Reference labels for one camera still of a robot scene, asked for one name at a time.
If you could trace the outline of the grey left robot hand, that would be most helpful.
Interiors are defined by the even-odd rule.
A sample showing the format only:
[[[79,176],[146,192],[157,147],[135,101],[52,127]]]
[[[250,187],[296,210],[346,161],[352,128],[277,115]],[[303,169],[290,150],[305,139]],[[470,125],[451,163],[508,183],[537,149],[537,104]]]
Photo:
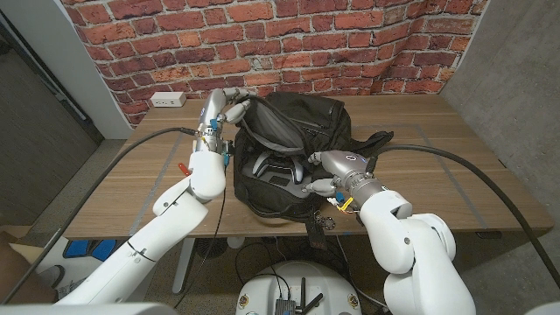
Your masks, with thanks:
[[[250,107],[250,96],[256,96],[256,93],[238,87],[214,89],[201,110],[193,151],[222,153],[223,124],[236,124],[244,117]]]

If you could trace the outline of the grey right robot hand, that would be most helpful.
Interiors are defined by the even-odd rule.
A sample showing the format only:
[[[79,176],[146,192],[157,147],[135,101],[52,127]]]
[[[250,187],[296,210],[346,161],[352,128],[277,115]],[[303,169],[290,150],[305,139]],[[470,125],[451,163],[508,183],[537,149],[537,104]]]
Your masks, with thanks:
[[[338,189],[344,189],[361,208],[371,196],[384,191],[378,179],[366,174],[368,162],[359,154],[341,150],[314,152],[308,161],[320,165],[332,177],[312,181],[304,186],[304,192],[333,197]]]

